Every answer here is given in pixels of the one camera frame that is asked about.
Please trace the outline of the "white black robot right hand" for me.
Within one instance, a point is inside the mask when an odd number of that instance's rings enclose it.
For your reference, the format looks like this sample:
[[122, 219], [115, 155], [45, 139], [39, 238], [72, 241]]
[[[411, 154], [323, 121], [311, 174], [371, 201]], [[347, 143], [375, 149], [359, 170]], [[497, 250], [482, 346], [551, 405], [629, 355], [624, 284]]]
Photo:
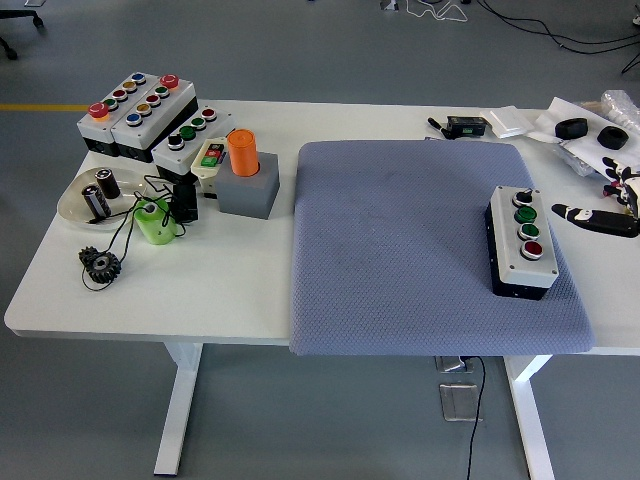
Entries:
[[605, 196], [616, 196], [628, 213], [580, 209], [554, 204], [551, 210], [570, 223], [597, 233], [635, 238], [639, 235], [639, 173], [615, 159], [603, 157], [605, 175], [611, 179], [603, 187]]

